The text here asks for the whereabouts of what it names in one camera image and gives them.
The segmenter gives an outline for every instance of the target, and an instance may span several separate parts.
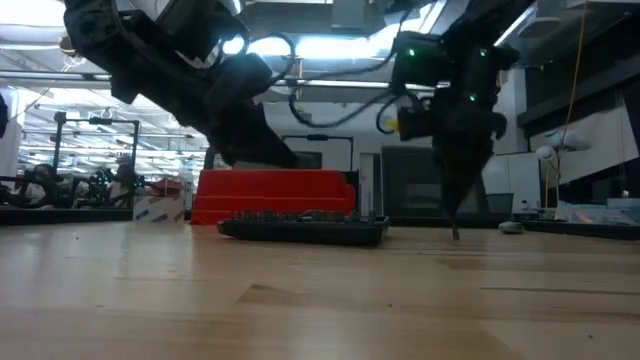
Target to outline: wooden tabletop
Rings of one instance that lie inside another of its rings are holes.
[[[379,249],[210,227],[0,228],[2,359],[640,359],[640,246],[391,229]]]

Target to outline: red plastic container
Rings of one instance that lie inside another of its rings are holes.
[[[355,190],[334,170],[203,170],[191,224],[216,225],[234,211],[342,211]]]

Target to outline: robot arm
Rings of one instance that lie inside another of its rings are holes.
[[[229,164],[297,166],[297,157],[267,125],[262,104],[253,101],[274,81],[260,57],[245,47],[206,69],[190,64],[206,59],[220,40],[248,40],[247,29],[222,3],[172,0],[155,21],[141,10],[118,11],[116,0],[65,4],[71,43],[112,75],[115,98],[130,104],[146,96],[206,135]]]
[[[533,0],[472,0],[466,12],[441,36],[401,32],[390,88],[406,93],[407,83],[436,86],[428,106],[414,102],[398,111],[402,140],[433,137],[442,171],[441,209],[452,220],[493,156],[493,140],[506,132],[504,115],[493,112],[500,89],[498,73],[510,69],[519,54],[494,42]]]

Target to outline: white wall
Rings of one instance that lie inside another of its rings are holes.
[[[11,89],[0,89],[2,98],[9,108],[9,119],[16,117],[7,125],[4,137],[0,139],[0,176],[16,176],[18,172],[18,150],[22,139],[24,114],[20,114],[24,105],[20,93]]]
[[[516,93],[515,88],[513,86],[510,88],[505,86],[503,93],[505,95],[501,95],[496,111],[506,109],[507,113],[505,114],[509,119],[509,127],[507,134],[495,142],[495,152],[496,154],[513,153],[523,151],[522,147],[526,150],[526,142],[522,142],[524,137],[520,138],[522,136],[521,131],[515,125],[517,111],[520,111],[521,107],[509,105],[513,101],[513,96],[510,94]],[[361,153],[379,153],[380,148],[384,145],[431,146],[431,138],[401,142],[397,134],[383,135],[378,132],[375,121],[380,105],[374,105],[352,121],[330,129],[312,129],[298,123],[289,112],[286,103],[266,103],[264,105],[267,122],[279,135],[326,134],[353,136],[354,170],[359,168]],[[330,103],[301,103],[300,105],[305,112],[313,115],[312,121],[318,124],[335,121],[359,106],[359,104]],[[391,106],[385,114],[395,117],[395,111],[395,107]],[[322,152],[323,162],[327,168],[336,168],[342,171],[349,169],[349,143],[347,141],[309,142],[303,139],[289,139],[287,144],[294,151]]]
[[[560,126],[554,130],[562,131]],[[569,124],[570,131],[576,131],[591,143],[591,148],[566,154],[560,163],[562,177],[560,183],[593,174],[606,168],[638,157],[636,139],[633,136],[627,109],[622,104],[613,110],[592,114]],[[529,139],[531,149],[547,145],[545,134]],[[546,165],[541,165],[541,177],[546,174]]]
[[[315,123],[328,123],[353,111],[358,105],[354,104],[328,104],[328,103],[302,103],[305,112],[313,114]],[[361,153],[379,153],[384,145],[408,145],[431,146],[431,138],[417,139],[401,142],[397,134],[384,135],[376,130],[376,114],[380,105],[375,105],[337,128],[312,129],[298,123],[289,112],[285,103],[265,104],[267,122],[278,135],[309,135],[326,134],[333,136],[352,136],[354,138],[354,170],[359,169]],[[395,114],[395,109],[390,107],[389,115]],[[347,141],[309,142],[303,139],[289,139],[287,145],[294,151],[319,151],[322,152],[323,163],[327,168],[336,170],[349,170],[349,143]]]
[[[507,118],[507,132],[495,142],[494,152],[499,155],[527,151],[527,140],[518,127],[518,115],[527,107],[524,70],[515,69],[503,72],[500,76],[502,90],[493,111],[502,113]]]
[[[539,161],[535,153],[496,155],[482,171],[487,194],[513,194],[512,210],[523,213],[522,202],[531,208],[541,205]]]

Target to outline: small white object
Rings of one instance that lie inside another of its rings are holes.
[[[564,146],[573,151],[583,151],[591,148],[591,143],[575,131],[568,131],[564,138]]]
[[[538,159],[549,162],[556,158],[556,151],[551,146],[541,146],[536,150]]]
[[[524,226],[519,222],[505,221],[498,225],[498,230],[503,234],[522,234],[524,233]]]

